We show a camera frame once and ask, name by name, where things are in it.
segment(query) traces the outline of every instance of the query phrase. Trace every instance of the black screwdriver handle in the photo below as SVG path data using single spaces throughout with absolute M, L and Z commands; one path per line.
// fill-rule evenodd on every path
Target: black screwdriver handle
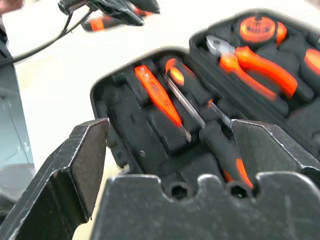
M 206 105 L 212 99 L 196 75 L 180 59 L 170 58 L 165 63 L 165 71 L 177 87 L 190 94 L 200 106 Z
M 216 121 L 207 123 L 199 132 L 199 137 L 215 154 L 218 162 L 235 181 L 242 181 L 252 188 L 243 161 L 236 145 L 223 134 L 221 126 Z

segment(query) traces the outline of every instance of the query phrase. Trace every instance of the tool kit case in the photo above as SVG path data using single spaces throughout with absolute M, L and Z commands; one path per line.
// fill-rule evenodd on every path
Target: tool kit case
M 256 24 L 264 18 L 273 23 L 262 21 Z M 259 31 L 266 33 L 259 41 L 249 44 L 250 34 Z M 275 93 L 270 100 L 241 81 L 233 71 L 219 65 L 222 57 L 210 52 L 206 44 L 208 35 L 235 48 L 249 46 L 260 57 L 285 69 L 297 84 L 289 86 L 291 90 L 283 90 L 285 86 L 274 84 L 266 77 L 268 73 L 245 69 L 249 76 Z M 215 175 L 221 182 L 228 181 L 228 173 L 221 166 L 217 153 L 199 138 L 201 125 L 166 84 L 163 73 L 168 73 L 168 66 L 182 61 L 186 66 L 183 74 L 189 72 L 187 74 L 196 76 L 205 89 L 197 92 L 198 89 L 194 88 L 193 94 L 182 93 L 206 124 L 218 123 L 222 138 L 239 149 L 246 174 L 252 182 L 260 172 L 290 171 L 304 174 L 320 186 L 320 68 L 315 69 L 320 66 L 320 53 L 316 51 L 318 39 L 319 35 L 311 27 L 295 19 L 254 9 L 196 33 L 189 40 L 189 52 L 178 47 L 164 48 L 103 77 L 93 86 L 90 98 L 95 117 L 110 120 L 107 146 L 116 163 L 125 168 L 127 174 L 157 175 L 169 196 L 175 194 L 173 189 L 177 183 L 185 184 L 192 195 L 198 189 L 198 177 L 202 174 Z M 313 71 L 306 72 L 307 68 L 302 69 L 303 64 Z M 137 75 L 137 69 L 141 70 L 142 66 L 143 71 L 148 70 L 149 75 L 153 75 L 168 93 L 183 127 L 191 134 L 191 142 L 153 104 Z M 238 119 L 232 130 L 225 126 L 217 112 L 208 107 L 210 99 L 230 119 Z M 237 133 L 234 132 L 236 126 L 239 126 Z M 283 142 L 276 137 L 282 134 L 286 136 L 281 137 Z M 229 145 L 222 142 L 221 151 L 229 152 Z

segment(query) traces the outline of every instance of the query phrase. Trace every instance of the orange screwdriver handle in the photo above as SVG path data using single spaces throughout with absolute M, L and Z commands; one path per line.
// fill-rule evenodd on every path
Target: orange screwdriver handle
M 239 65 L 243 69 L 250 69 L 266 75 L 273 80 L 288 97 L 292 97 L 296 92 L 298 82 L 290 73 L 276 63 L 258 56 L 251 51 L 248 46 L 238 47 L 235 50 L 235 56 L 238 58 Z
M 134 69 L 135 74 L 146 89 L 151 101 L 162 110 L 176 126 L 181 126 L 182 121 L 171 102 L 166 90 L 158 82 L 146 65 L 137 66 Z
M 243 69 L 239 66 L 238 59 L 235 55 L 229 54 L 222 56 L 219 64 L 226 72 L 235 74 L 241 81 L 254 89 L 256 92 L 265 96 L 267 99 L 271 101 L 276 99 L 277 95 L 274 92 L 254 80 L 245 71 L 243 71 Z
M 212 99 L 211 94 L 201 85 L 197 76 L 178 58 L 171 58 L 165 63 L 165 72 L 182 91 L 190 94 L 200 106 Z

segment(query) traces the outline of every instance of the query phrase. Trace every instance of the black tool case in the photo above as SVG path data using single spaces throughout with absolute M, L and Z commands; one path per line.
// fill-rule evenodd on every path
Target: black tool case
M 163 79 L 161 60 L 173 56 L 182 59 L 195 73 L 211 94 L 214 103 L 228 117 L 239 119 L 238 123 L 246 122 L 239 127 L 238 132 L 232 132 L 223 125 L 214 111 L 199 100 L 201 96 L 195 99 L 191 95 L 185 95 L 205 122 L 218 121 L 225 136 L 238 145 L 247 174 L 253 182 L 259 172 L 292 171 L 308 176 L 319 186 L 320 92 L 312 89 L 314 97 L 309 101 L 288 99 L 279 94 L 282 104 L 271 104 L 235 75 L 227 74 L 221 69 L 218 59 L 204 44 L 205 36 L 210 34 L 237 47 L 240 41 L 233 33 L 234 24 L 240 19 L 257 14 L 280 21 L 286 26 L 287 36 L 283 45 L 299 35 L 302 42 L 297 48 L 302 45 L 317 48 L 317 33 L 311 27 L 287 16 L 254 9 L 196 33 L 189 41 L 189 52 L 181 48 L 163 48 L 128 63 L 93 86 L 90 97 L 94 115 L 96 118 L 109 118 L 111 128 L 107 145 L 121 168 L 129 166 L 128 174 L 157 175 L 164 191 L 169 194 L 173 185 L 181 182 L 195 192 L 198 188 L 197 178 L 201 174 L 216 175 L 224 182 L 225 176 L 215 154 L 199 140 L 200 125 L 168 89 Z M 275 43 L 269 42 L 252 50 L 301 78 L 299 59 L 288 49 L 282 51 L 281 46 L 277 47 Z M 188 143 L 167 116 L 151 102 L 134 72 L 134 68 L 140 65 L 146 65 L 166 89 L 183 119 L 184 127 L 192 135 L 192 142 Z M 273 91 L 279 90 L 265 77 L 255 72 L 249 74 Z M 263 124 L 258 123 L 256 126 L 260 127 L 254 128 L 252 126 L 255 121 Z M 277 130 L 273 129 L 273 133 L 266 130 L 273 125 L 278 126 Z M 274 137 L 277 134 L 283 134 L 283 138 L 278 140 Z M 296 146 L 292 147 L 295 144 L 299 153 L 294 150 Z

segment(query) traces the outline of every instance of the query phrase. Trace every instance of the white table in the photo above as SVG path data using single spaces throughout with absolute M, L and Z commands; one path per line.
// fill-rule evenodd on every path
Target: white table
M 268 8 L 320 27 L 320 12 L 303 0 L 158 0 L 161 15 L 143 27 L 122 26 L 87 33 L 78 27 L 41 53 L 16 64 L 24 115 L 36 170 L 75 125 L 94 118 L 92 85 L 158 48 L 189 48 L 197 31 L 252 8 Z M 74 15 L 79 19 L 87 10 Z M 55 37 L 66 16 L 56 2 L 42 0 L 3 16 L 12 55 Z M 113 159 L 110 152 L 107 157 Z

